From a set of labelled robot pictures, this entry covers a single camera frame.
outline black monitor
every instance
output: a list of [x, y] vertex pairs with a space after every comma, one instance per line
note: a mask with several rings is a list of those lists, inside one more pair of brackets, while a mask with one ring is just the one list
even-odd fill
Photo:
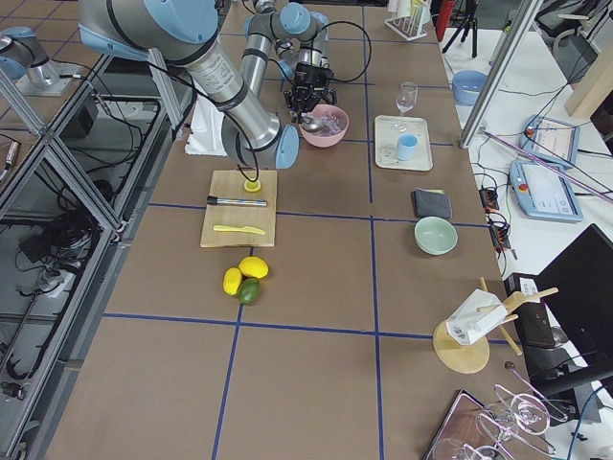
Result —
[[588, 363], [540, 382], [538, 389], [552, 396], [600, 380], [613, 393], [613, 242], [591, 224], [535, 281], [539, 290], [559, 289], [545, 302]]

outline pink bowl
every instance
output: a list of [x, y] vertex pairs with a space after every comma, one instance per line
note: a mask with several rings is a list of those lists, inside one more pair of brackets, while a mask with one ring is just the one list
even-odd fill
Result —
[[332, 135], [327, 135], [327, 130], [325, 128], [319, 132], [306, 132], [301, 126], [298, 126], [305, 140], [312, 146], [321, 148], [331, 147], [335, 144], [338, 144], [341, 139], [345, 137], [345, 133], [347, 132], [347, 128], [349, 127], [349, 115], [342, 108], [339, 108], [336, 105], [320, 103], [319, 105], [316, 105], [313, 111], [310, 112], [308, 115], [313, 118], [334, 116], [338, 120], [338, 125], [342, 127], [342, 130], [340, 132]]

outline wooden cutting board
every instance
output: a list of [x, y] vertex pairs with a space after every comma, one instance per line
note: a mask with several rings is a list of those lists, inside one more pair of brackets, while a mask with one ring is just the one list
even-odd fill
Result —
[[[214, 171], [210, 196], [220, 198], [265, 199], [268, 204], [260, 206], [207, 205], [202, 225], [201, 247], [223, 246], [274, 246], [277, 222], [277, 172], [260, 171], [261, 190], [246, 192], [244, 176], [240, 171]], [[259, 227], [265, 235], [242, 232], [216, 232], [214, 225]]]

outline yellow knife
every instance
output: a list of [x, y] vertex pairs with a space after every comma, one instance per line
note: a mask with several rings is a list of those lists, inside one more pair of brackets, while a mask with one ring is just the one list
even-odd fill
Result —
[[242, 227], [233, 227], [232, 225], [214, 225], [213, 230], [216, 232], [242, 232], [242, 233], [255, 233], [257, 235], [265, 235], [266, 232], [258, 227], [252, 227], [251, 225], [244, 225]]

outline bowl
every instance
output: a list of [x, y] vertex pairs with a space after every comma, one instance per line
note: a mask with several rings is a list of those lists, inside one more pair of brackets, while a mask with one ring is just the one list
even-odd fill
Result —
[[322, 149], [326, 147], [332, 147], [335, 144], [341, 142], [341, 139], [345, 137], [347, 128], [349, 127], [349, 115], [345, 110], [336, 105], [328, 105], [326, 103], [320, 103], [316, 105], [312, 112], [308, 113], [308, 116], [313, 118], [326, 118], [336, 119], [336, 123], [341, 130], [335, 134], [330, 134], [327, 127], [319, 132], [306, 132], [300, 125], [298, 128], [302, 133], [305, 140], [312, 146], [320, 147]]
[[451, 88], [457, 105], [475, 105], [488, 76], [476, 70], [463, 70], [453, 76]]
[[415, 226], [415, 241], [423, 252], [441, 256], [458, 243], [458, 232], [444, 218], [422, 218]]

